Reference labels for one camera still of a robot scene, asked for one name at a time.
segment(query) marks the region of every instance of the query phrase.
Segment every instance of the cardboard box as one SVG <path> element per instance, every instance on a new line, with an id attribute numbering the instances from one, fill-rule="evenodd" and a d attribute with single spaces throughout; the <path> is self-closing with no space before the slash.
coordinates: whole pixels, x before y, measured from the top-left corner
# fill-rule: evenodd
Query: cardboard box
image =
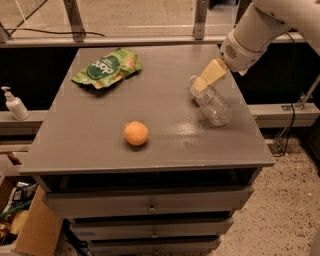
<path id="1" fill-rule="evenodd" d="M 2 195 L 1 189 L 5 190 L 3 184 L 0 187 L 0 195 Z M 62 227 L 62 219 L 57 217 L 42 202 L 44 194 L 45 192 L 41 187 L 38 187 L 31 203 L 27 220 L 17 240 L 12 245 L 0 246 L 0 256 L 54 255 Z"/>

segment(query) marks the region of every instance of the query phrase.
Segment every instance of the desk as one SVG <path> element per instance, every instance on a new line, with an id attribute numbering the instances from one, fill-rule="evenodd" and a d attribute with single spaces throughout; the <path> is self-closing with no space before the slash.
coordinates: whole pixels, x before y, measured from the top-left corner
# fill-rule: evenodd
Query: desk
<path id="1" fill-rule="evenodd" d="M 217 87 L 233 109 L 213 128 L 189 78 L 219 56 L 215 45 L 128 47 L 144 67 L 96 90 L 73 75 L 115 48 L 79 49 L 20 173 L 95 255 L 210 251 L 274 159 L 230 72 Z M 146 124 L 142 147 L 127 122 Z"/>

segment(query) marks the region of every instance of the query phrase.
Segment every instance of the speckled floor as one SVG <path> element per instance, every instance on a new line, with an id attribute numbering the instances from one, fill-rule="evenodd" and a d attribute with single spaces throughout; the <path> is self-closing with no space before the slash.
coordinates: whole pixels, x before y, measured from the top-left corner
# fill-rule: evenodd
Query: speckled floor
<path id="1" fill-rule="evenodd" d="M 266 142 L 273 151 L 272 140 Z M 286 154 L 257 177 L 254 194 L 235 212 L 234 224 L 208 256 L 309 256 L 320 229 L 317 164 L 303 141 L 291 138 Z M 76 253 L 62 236 L 56 256 L 71 255 Z"/>

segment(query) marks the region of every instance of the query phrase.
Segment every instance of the green chip bag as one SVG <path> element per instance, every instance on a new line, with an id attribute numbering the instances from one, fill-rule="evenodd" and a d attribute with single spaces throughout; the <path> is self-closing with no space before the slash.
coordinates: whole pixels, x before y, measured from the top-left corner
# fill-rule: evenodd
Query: green chip bag
<path id="1" fill-rule="evenodd" d="M 101 89 L 125 79 L 140 69 L 142 63 L 135 53 L 118 48 L 81 70 L 72 77 L 72 81 L 85 85 L 92 84 L 96 89 Z"/>

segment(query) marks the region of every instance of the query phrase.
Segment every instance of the lotion bottle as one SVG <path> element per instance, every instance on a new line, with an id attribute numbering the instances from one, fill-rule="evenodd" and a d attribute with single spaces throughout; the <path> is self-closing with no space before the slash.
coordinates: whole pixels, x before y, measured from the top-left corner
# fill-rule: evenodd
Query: lotion bottle
<path id="1" fill-rule="evenodd" d="M 4 96 L 7 99 L 7 108 L 10 110 L 14 118 L 19 121 L 27 119 L 30 113 L 20 98 L 12 95 L 12 93 L 9 91 L 11 89 L 10 87 L 3 86 L 1 89 L 4 91 Z"/>

